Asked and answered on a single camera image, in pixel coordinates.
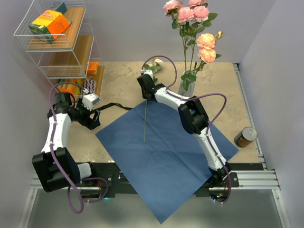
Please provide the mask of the white rose stem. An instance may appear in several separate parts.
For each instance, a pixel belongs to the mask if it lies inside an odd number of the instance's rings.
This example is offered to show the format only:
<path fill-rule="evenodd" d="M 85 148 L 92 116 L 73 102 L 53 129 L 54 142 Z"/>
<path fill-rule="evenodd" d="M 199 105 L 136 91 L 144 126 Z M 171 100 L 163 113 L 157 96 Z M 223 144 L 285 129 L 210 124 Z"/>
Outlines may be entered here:
<path fill-rule="evenodd" d="M 145 64 L 144 68 L 152 71 L 155 74 L 157 71 L 161 71 L 163 69 L 163 61 L 158 57 L 154 57 L 153 61 L 149 64 Z M 147 109 L 148 109 L 148 101 L 145 102 L 145 112 L 144 112 L 144 142 L 146 142 L 146 134 L 147 134 Z"/>

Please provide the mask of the black printed ribbon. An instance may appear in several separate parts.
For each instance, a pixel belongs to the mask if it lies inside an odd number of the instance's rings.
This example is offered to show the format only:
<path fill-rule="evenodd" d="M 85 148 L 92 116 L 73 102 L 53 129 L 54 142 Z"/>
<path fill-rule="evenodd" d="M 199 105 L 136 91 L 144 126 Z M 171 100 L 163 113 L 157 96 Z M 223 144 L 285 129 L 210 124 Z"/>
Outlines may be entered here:
<path fill-rule="evenodd" d="M 102 111 L 102 110 L 105 110 L 105 109 L 110 108 L 110 107 L 113 107 L 113 106 L 117 106 L 117 107 L 122 108 L 122 109 L 127 110 L 127 111 L 132 110 L 132 108 L 122 106 L 122 105 L 119 104 L 119 103 L 108 103 L 108 104 L 106 104 L 106 105 L 103 105 L 103 106 L 101 106 L 101 107 L 99 107 L 99 108 L 94 109 L 94 111 Z"/>

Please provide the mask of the pink rose stem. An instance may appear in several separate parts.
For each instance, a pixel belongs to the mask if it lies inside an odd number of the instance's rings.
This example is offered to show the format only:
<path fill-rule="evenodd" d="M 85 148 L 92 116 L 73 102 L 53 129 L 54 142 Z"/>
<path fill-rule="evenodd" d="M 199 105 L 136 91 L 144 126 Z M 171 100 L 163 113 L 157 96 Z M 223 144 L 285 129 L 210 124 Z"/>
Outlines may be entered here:
<path fill-rule="evenodd" d="M 184 6 L 181 0 L 170 0 L 163 6 L 164 14 L 171 17 L 173 29 L 179 30 L 182 38 L 184 62 L 187 61 L 187 50 L 191 51 L 192 67 L 195 62 L 200 62 L 198 57 L 199 48 L 195 46 L 194 54 L 192 47 L 184 48 L 184 45 L 190 45 L 191 40 L 196 40 L 204 30 L 212 25 L 212 21 L 218 16 L 217 13 L 211 13 L 208 9 L 208 3 L 205 0 L 190 0 Z"/>
<path fill-rule="evenodd" d="M 197 46 L 198 50 L 198 57 L 200 62 L 195 62 L 194 67 L 192 67 L 193 60 L 190 61 L 189 69 L 186 68 L 185 72 L 181 76 L 181 80 L 186 82 L 186 79 L 191 81 L 196 81 L 197 73 L 202 71 L 204 66 L 208 63 L 214 62 L 216 59 L 221 57 L 221 54 L 218 54 L 215 51 L 215 46 L 218 40 L 222 39 L 223 32 L 218 31 L 217 34 L 214 36 L 210 33 L 203 33 L 201 34 L 195 41 L 191 40 L 190 45 L 184 45 L 184 48 L 192 47 L 192 53 L 194 54 L 194 48 Z"/>

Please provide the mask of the blue wrapping paper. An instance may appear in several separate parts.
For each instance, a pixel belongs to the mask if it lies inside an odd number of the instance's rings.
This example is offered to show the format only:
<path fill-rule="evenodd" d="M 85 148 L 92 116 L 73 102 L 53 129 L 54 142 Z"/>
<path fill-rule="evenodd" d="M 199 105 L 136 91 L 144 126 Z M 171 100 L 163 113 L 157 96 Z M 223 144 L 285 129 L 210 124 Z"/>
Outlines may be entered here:
<path fill-rule="evenodd" d="M 96 137 L 160 223 L 211 177 L 198 141 L 164 104 L 142 102 Z"/>

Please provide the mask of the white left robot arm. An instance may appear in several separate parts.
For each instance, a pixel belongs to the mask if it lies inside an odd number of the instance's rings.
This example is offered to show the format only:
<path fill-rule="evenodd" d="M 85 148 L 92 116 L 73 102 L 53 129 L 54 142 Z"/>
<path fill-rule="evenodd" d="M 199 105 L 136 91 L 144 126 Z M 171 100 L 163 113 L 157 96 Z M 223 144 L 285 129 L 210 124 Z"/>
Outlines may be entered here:
<path fill-rule="evenodd" d="M 67 149 L 68 133 L 72 122 L 78 122 L 89 130 L 100 126 L 100 111 L 93 110 L 99 96 L 92 93 L 84 95 L 77 104 L 71 93 L 55 94 L 54 113 L 47 114 L 49 130 L 46 143 L 40 154 L 32 157 L 32 164 L 45 192 L 52 192 L 69 186 L 69 182 L 57 167 L 51 154 L 51 146 L 58 163 L 74 184 L 80 181 L 87 186 L 98 182 L 98 174 L 91 170 L 89 163 L 77 164 Z"/>

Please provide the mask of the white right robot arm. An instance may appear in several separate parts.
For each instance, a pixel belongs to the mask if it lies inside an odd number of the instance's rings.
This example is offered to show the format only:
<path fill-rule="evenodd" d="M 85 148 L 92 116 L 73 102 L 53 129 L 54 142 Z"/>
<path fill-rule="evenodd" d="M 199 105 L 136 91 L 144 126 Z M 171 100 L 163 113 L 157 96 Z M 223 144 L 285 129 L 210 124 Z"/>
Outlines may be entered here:
<path fill-rule="evenodd" d="M 167 105 L 178 111 L 182 127 L 196 138 L 207 158 L 213 184 L 218 187 L 226 184 L 230 190 L 237 179 L 232 177 L 231 165 L 213 139 L 209 117 L 199 98 L 181 96 L 163 84 L 156 85 L 151 70 L 143 70 L 137 81 L 144 99 Z"/>

